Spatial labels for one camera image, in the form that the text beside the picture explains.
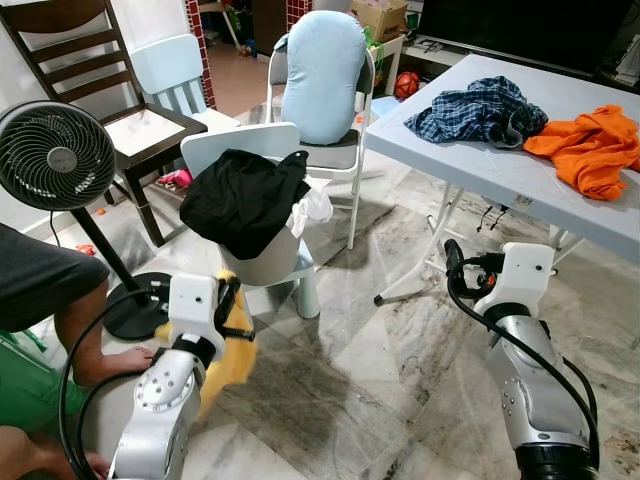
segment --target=yellow cloth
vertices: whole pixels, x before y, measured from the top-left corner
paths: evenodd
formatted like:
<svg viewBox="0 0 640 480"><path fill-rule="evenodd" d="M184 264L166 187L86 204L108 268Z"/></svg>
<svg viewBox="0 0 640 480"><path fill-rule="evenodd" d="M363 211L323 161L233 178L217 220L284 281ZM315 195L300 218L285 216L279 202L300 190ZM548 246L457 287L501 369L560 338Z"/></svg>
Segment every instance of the yellow cloth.
<svg viewBox="0 0 640 480"><path fill-rule="evenodd" d="M222 270L218 273L218 278L229 280L233 278L233 273ZM244 299L242 289L236 294L235 303L229 318L225 323L229 328L240 328L242 330L252 330L251 324L244 310ZM156 329L156 337L167 341L171 333L171 324L166 323ZM227 338L225 340L225 351L222 358L212 363L207 369L207 378L200 391L200 411L196 421L206 418L213 402L225 385L245 383L249 374L253 370L256 361L258 347L256 342L248 342L237 338Z"/></svg>

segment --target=fan stand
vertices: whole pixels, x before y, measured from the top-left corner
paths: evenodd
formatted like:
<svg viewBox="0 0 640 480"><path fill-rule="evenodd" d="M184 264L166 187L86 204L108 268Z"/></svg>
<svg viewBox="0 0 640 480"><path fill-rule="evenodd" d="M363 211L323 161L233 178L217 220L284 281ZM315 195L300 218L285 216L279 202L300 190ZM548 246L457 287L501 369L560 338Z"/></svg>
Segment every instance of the fan stand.
<svg viewBox="0 0 640 480"><path fill-rule="evenodd" d="M128 292L150 288L151 282L169 283L171 275L166 273L150 272L132 276L89 212L85 208L78 208L71 210L71 214L122 281L107 297L107 306ZM153 338L156 328L168 321L166 303L140 294L111 310L104 318L104 328L121 340L148 340Z"/></svg>

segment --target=orange cloth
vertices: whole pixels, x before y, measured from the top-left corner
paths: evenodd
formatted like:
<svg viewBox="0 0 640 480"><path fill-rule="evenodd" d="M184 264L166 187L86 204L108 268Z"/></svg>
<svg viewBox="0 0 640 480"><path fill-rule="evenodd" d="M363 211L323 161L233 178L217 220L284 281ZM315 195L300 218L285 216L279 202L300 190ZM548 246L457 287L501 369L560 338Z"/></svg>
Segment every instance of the orange cloth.
<svg viewBox="0 0 640 480"><path fill-rule="evenodd" d="M589 198L615 200L626 187L620 170L640 171L638 127L617 105L573 121L549 122L524 149L551 158L556 175Z"/></svg>

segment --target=plaid shirt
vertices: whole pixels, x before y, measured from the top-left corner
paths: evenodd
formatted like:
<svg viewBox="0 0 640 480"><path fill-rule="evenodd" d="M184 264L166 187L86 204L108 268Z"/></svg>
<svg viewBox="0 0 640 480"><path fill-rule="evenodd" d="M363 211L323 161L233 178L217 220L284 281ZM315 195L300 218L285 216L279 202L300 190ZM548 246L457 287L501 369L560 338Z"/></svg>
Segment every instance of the plaid shirt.
<svg viewBox="0 0 640 480"><path fill-rule="evenodd" d="M515 83L500 76L476 80L467 91L442 92L431 107L404 124L433 143L476 140L516 149L548 120L540 107L527 103Z"/></svg>

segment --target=person's leg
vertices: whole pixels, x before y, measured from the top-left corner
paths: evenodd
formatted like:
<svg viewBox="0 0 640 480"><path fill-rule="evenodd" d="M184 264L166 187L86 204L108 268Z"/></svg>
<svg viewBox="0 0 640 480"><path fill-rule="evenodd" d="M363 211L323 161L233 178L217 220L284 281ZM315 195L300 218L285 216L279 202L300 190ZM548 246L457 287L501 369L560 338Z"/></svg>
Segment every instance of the person's leg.
<svg viewBox="0 0 640 480"><path fill-rule="evenodd" d="M84 253L29 238L0 224L0 329L26 330L54 315L56 332L69 351L82 330L102 311L109 269ZM103 355L102 328L96 326L83 340L74 361L81 385L147 368L152 352L134 348Z"/></svg>
<svg viewBox="0 0 640 480"><path fill-rule="evenodd" d="M109 282L55 313L56 333L69 351L87 324L104 309ZM136 347L116 355L103 355L102 328L96 325L84 338L75 355L73 375L79 385L95 385L107 377L122 372L148 368L153 352Z"/></svg>
<svg viewBox="0 0 640 480"><path fill-rule="evenodd" d="M59 480L75 476L59 443L45 435L29 437L16 427L0 426L0 480L17 480L34 470L45 471ZM109 464L95 453L87 461L98 477L106 478Z"/></svg>

